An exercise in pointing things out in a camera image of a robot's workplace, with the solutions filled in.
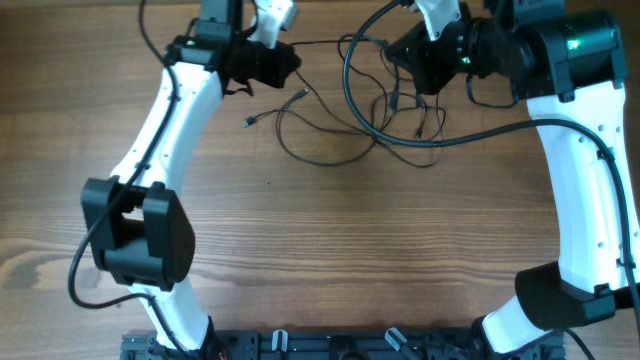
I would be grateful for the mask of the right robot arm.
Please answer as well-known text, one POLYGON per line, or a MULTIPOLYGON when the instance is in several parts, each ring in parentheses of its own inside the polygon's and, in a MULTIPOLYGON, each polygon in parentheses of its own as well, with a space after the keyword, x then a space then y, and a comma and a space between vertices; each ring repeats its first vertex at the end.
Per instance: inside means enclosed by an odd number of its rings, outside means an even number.
POLYGON ((538 131, 556 204, 560 255, 519 272, 515 296, 483 317, 474 357, 517 354, 552 333, 639 306, 639 223, 624 140, 620 29, 606 10, 567 13, 561 1, 495 1, 473 18, 455 1, 413 1, 421 22, 388 50, 417 91, 456 74, 497 73, 538 131))

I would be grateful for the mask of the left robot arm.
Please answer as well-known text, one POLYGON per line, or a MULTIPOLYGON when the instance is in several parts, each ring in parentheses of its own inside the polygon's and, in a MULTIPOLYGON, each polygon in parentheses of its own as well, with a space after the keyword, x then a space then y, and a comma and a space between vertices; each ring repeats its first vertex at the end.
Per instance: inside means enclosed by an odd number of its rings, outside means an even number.
POLYGON ((229 83, 250 93, 253 82, 284 85, 300 66, 279 41, 297 15, 291 1, 258 1, 250 25, 239 1, 206 1, 187 32, 157 53, 163 68, 157 98, 133 145, 105 180, 81 194, 87 233, 81 252, 139 299, 155 326, 141 356, 225 359, 211 317, 188 273, 195 234, 179 195, 198 139, 229 83))

